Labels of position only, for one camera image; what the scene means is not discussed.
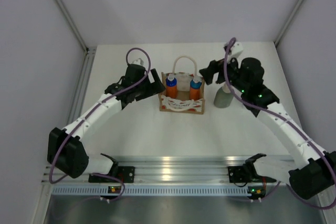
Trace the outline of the watermelon print canvas bag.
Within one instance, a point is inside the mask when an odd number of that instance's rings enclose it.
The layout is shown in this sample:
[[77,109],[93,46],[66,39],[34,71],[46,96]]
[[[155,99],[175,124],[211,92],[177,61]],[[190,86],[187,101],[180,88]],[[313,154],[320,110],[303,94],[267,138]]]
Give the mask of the watermelon print canvas bag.
[[[194,65],[194,72],[178,72],[176,71],[177,62],[182,59],[190,60]],[[166,78],[172,73],[177,79],[177,97],[172,99],[166,96]],[[202,80],[202,86],[200,88],[200,98],[198,100],[190,100],[190,81],[199,76]],[[162,112],[176,112],[176,113],[190,113],[190,114],[204,114],[205,110],[205,98],[204,98],[204,85],[205,81],[200,76],[197,70],[196,61],[187,55],[179,56],[173,63],[171,72],[161,73],[162,83],[165,86],[165,91],[159,94],[159,110]]]

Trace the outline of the grey green squeeze bottle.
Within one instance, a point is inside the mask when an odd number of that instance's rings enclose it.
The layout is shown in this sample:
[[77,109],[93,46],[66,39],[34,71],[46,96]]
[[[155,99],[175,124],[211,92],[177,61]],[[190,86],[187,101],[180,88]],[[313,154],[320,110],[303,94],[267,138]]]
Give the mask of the grey green squeeze bottle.
[[224,109],[230,106],[233,100],[233,94],[228,88],[227,84],[224,84],[221,88],[219,88],[216,92],[214,99],[214,106],[219,109]]

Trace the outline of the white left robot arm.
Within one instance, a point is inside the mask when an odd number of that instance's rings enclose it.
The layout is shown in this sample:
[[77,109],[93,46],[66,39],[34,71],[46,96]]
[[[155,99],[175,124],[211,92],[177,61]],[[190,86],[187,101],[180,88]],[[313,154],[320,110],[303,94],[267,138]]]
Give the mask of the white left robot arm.
[[157,95],[165,86],[155,69],[129,64],[125,75],[109,85],[98,101],[63,129],[54,128],[48,138],[47,161],[71,178],[100,173],[108,182],[118,178],[118,162],[107,154],[90,155],[93,135],[108,119],[133,101]]

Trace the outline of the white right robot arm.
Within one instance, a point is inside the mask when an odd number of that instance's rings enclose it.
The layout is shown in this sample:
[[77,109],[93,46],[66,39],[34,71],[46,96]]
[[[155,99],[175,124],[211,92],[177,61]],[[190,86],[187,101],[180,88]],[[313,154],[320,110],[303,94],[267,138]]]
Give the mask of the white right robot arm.
[[268,127],[285,147],[294,164],[256,154],[243,164],[247,180],[269,177],[286,183],[302,199],[308,200],[335,185],[335,152],[327,152],[316,144],[291,118],[279,98],[264,85],[264,69],[258,59],[245,58],[239,63],[213,60],[199,71],[210,85],[215,74],[216,83],[229,82],[241,92],[241,100],[260,122]]

